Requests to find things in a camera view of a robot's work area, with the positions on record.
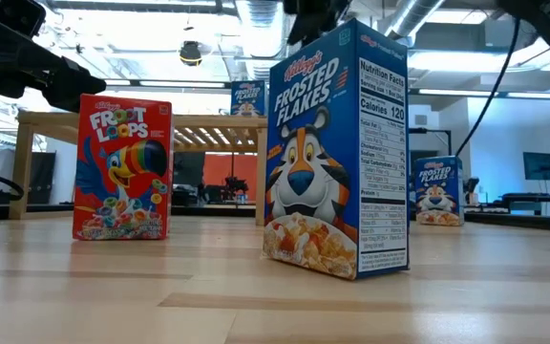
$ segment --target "kellogg's logo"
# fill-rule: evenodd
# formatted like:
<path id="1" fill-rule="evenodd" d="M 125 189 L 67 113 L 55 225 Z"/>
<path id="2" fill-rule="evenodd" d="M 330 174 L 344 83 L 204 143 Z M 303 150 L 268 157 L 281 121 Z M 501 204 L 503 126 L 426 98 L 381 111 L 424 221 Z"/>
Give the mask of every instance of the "kellogg's logo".
<path id="1" fill-rule="evenodd" d="M 95 104 L 95 108 L 99 110 L 114 111 L 120 108 L 120 104 L 112 104 L 109 101 L 100 101 L 97 104 Z"/>
<path id="2" fill-rule="evenodd" d="M 426 162 L 426 164 L 424 165 L 424 168 L 441 168 L 442 166 L 444 166 L 445 164 L 442 163 L 442 162 Z"/>
<path id="3" fill-rule="evenodd" d="M 369 36 L 363 34 L 360 36 L 360 40 L 369 44 L 371 48 L 374 48 L 377 46 L 377 42 L 373 41 L 372 38 L 370 38 Z"/>
<path id="4" fill-rule="evenodd" d="M 315 55 L 307 59 L 303 57 L 292 62 L 286 69 L 284 74 L 284 81 L 290 81 L 294 76 L 298 74 L 307 75 L 315 69 L 315 66 L 322 62 L 322 51 L 315 52 Z"/>

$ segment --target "red cereal box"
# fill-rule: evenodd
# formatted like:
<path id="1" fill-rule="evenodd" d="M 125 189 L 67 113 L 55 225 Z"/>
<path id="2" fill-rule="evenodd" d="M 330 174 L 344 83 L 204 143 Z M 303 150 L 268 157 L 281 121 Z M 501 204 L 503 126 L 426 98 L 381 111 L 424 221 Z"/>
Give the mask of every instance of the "red cereal box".
<path id="1" fill-rule="evenodd" d="M 171 103 L 82 95 L 74 238 L 164 239 L 171 209 Z"/>

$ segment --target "white wall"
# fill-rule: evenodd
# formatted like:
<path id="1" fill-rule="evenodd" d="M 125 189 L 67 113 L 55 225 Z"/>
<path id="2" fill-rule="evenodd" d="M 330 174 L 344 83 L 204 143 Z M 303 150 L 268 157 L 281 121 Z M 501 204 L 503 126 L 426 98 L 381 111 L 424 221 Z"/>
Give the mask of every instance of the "white wall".
<path id="1" fill-rule="evenodd" d="M 416 115 L 426 115 L 428 116 L 427 125 L 417 125 L 415 124 Z M 410 128 L 428 128 L 428 129 L 438 129 L 438 113 L 432 111 L 430 105 L 420 105 L 414 104 L 409 105 L 409 127 Z M 440 135 L 441 138 L 447 141 L 445 135 Z M 409 135 L 409 149 L 410 150 L 428 150 L 428 151 L 446 151 L 447 145 L 443 143 L 434 133 L 430 134 L 411 134 Z"/>
<path id="2" fill-rule="evenodd" d="M 440 129 L 451 130 L 452 152 L 455 154 L 455 150 L 462 144 L 470 131 L 468 100 L 461 99 L 453 103 L 449 107 L 441 110 L 438 117 Z M 470 148 L 466 146 L 459 157 L 462 160 L 463 176 L 465 178 L 471 177 L 472 162 L 470 159 Z"/>
<path id="3" fill-rule="evenodd" d="M 467 100 L 470 123 L 485 100 Z M 545 192 L 544 182 L 525 180 L 523 152 L 550 154 L 550 100 L 495 99 L 471 139 L 469 155 L 472 175 L 480 178 L 479 190 L 489 202 L 508 192 Z M 546 186 L 550 193 L 550 182 Z"/>
<path id="4" fill-rule="evenodd" d="M 51 138 L 46 138 L 46 143 L 46 151 L 56 153 L 50 204 L 71 202 L 74 193 L 77 146 Z"/>

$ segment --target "frosted flakes cereal box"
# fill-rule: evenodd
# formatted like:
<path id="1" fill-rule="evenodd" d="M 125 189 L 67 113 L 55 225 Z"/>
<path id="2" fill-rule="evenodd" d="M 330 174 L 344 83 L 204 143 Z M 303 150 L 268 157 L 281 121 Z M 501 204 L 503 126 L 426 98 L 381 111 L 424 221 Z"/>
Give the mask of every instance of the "frosted flakes cereal box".
<path id="1" fill-rule="evenodd" d="M 406 48 L 351 20 L 271 68 L 269 96 L 264 254 L 408 269 Z"/>
<path id="2" fill-rule="evenodd" d="M 172 125 L 169 102 L 82 95 L 75 239 L 167 236 Z"/>
<path id="3" fill-rule="evenodd" d="M 419 159 L 415 171 L 416 220 L 422 225 L 464 225 L 462 161 Z"/>
<path id="4" fill-rule="evenodd" d="M 230 115 L 265 115 L 265 89 L 264 80 L 233 81 L 231 85 Z"/>

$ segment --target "wooden tabletop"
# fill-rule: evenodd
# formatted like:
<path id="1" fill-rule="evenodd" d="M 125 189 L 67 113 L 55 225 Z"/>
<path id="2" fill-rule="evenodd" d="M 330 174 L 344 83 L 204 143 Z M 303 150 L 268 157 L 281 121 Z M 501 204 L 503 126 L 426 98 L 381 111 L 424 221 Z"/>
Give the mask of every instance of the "wooden tabletop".
<path id="1" fill-rule="evenodd" d="M 419 227 L 411 271 L 348 282 L 261 259 L 253 219 L 166 241 L 0 222 L 0 343 L 550 344 L 550 231 Z"/>

